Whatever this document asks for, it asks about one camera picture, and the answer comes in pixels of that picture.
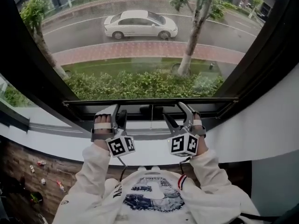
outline hand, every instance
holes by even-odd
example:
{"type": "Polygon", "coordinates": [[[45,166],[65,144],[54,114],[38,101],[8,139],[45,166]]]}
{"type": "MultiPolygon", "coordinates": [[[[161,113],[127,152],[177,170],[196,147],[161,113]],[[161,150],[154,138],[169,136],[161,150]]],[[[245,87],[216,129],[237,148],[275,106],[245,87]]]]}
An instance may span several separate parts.
{"type": "MultiPolygon", "coordinates": [[[[198,114],[194,114],[194,119],[200,119],[200,116],[198,114]]],[[[201,125],[196,125],[193,128],[197,129],[197,130],[203,129],[201,125]]],[[[208,150],[208,148],[206,146],[205,137],[200,136],[198,139],[198,148],[197,148],[196,156],[199,156],[199,155],[205,153],[207,150],[208,150]]]]}
{"type": "MultiPolygon", "coordinates": [[[[110,123],[110,119],[111,119],[111,115],[106,116],[105,114],[103,114],[103,115],[98,116],[95,119],[94,123],[95,124],[97,124],[97,123],[110,123]]],[[[102,133],[102,134],[111,133],[111,132],[112,132],[111,129],[95,129],[94,130],[94,133],[102,133]]],[[[94,144],[96,146],[101,147],[102,149],[105,149],[105,150],[109,151],[109,148],[108,148],[107,143],[106,143],[105,140],[95,140],[94,144]]]]}

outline sleeve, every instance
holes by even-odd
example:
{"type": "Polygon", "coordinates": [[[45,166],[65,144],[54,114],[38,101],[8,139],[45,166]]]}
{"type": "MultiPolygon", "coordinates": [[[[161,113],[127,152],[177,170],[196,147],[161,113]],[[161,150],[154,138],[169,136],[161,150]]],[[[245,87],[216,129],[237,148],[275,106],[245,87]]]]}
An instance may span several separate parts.
{"type": "Polygon", "coordinates": [[[259,215],[250,197],[242,189],[232,185],[226,171],[219,168],[215,151],[209,149],[200,156],[192,157],[190,163],[204,192],[237,199],[241,204],[241,212],[259,215]]]}
{"type": "Polygon", "coordinates": [[[110,153],[92,144],[83,150],[83,158],[82,169],[76,174],[77,182],[61,201],[53,224],[78,223],[78,217],[101,204],[110,153]]]}

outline white cube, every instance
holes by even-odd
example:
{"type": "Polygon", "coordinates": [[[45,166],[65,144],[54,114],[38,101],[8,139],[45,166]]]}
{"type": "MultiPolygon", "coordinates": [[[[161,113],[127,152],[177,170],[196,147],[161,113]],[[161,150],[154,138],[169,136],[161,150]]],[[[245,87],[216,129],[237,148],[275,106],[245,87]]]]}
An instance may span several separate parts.
{"type": "Polygon", "coordinates": [[[135,152],[133,137],[121,136],[115,139],[106,139],[111,157],[120,157],[135,152]]]}
{"type": "Polygon", "coordinates": [[[170,154],[187,157],[196,155],[198,147],[198,135],[185,133],[168,139],[170,154]]]}

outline car hood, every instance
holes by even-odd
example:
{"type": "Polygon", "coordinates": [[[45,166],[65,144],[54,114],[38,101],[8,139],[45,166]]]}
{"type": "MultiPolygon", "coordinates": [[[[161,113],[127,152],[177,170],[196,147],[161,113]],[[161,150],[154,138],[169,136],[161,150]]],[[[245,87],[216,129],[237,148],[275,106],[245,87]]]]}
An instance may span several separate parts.
{"type": "Polygon", "coordinates": [[[114,17],[114,16],[108,16],[108,17],[106,18],[106,20],[104,21],[104,25],[108,25],[108,24],[110,24],[111,19],[112,19],[113,17],[114,17]]]}
{"type": "Polygon", "coordinates": [[[168,17],[164,17],[164,18],[166,20],[166,23],[164,24],[165,27],[167,27],[171,30],[173,30],[177,27],[176,23],[172,19],[170,19],[168,17]]]}

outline car wheel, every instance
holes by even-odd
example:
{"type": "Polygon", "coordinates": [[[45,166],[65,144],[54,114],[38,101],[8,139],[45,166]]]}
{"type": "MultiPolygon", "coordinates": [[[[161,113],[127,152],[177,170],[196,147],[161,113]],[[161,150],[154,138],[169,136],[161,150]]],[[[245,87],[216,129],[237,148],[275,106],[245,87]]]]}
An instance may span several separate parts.
{"type": "Polygon", "coordinates": [[[170,38],[170,33],[166,32],[166,31],[162,31],[162,32],[159,33],[159,37],[162,40],[168,40],[170,38]]]}
{"type": "Polygon", "coordinates": [[[124,35],[123,35],[122,32],[114,32],[114,33],[112,34],[112,36],[113,36],[115,39],[117,39],[117,40],[120,40],[120,39],[122,39],[122,38],[124,37],[124,35]]]}

